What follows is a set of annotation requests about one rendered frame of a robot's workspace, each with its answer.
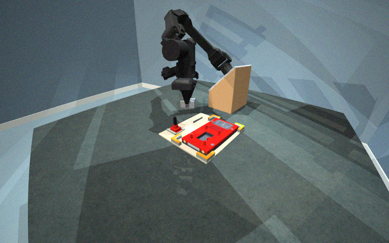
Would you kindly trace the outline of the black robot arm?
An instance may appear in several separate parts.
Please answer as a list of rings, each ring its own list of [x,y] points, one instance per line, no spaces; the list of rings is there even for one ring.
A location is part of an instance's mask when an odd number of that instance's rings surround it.
[[[221,51],[219,48],[213,47],[201,35],[193,27],[192,21],[186,12],[181,9],[171,9],[164,17],[164,20],[166,29],[161,36],[161,45],[163,46],[162,54],[166,60],[177,61],[182,59],[194,59],[195,45],[198,44],[208,54],[208,59],[216,70],[222,71],[222,73],[226,75],[231,69],[233,69],[230,64],[232,61],[230,56],[228,56],[226,52]],[[181,40],[186,33],[191,38]],[[222,62],[224,63],[221,64]],[[176,65],[172,68],[167,66],[163,68],[161,76],[164,80],[174,76],[180,77],[179,66]]]

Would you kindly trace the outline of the red toy car body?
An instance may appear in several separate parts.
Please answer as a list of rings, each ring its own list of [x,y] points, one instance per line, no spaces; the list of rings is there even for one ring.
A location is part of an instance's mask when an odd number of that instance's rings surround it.
[[[236,131],[238,126],[215,118],[181,138],[182,143],[207,156]]]

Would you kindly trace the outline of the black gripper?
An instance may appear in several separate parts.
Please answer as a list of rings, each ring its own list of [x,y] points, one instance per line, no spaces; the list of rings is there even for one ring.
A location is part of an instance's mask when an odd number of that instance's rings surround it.
[[[195,58],[194,59],[182,59],[178,60],[177,66],[179,66],[180,77],[176,78],[172,83],[172,90],[180,90],[185,104],[188,104],[193,94],[199,74],[195,71]]]

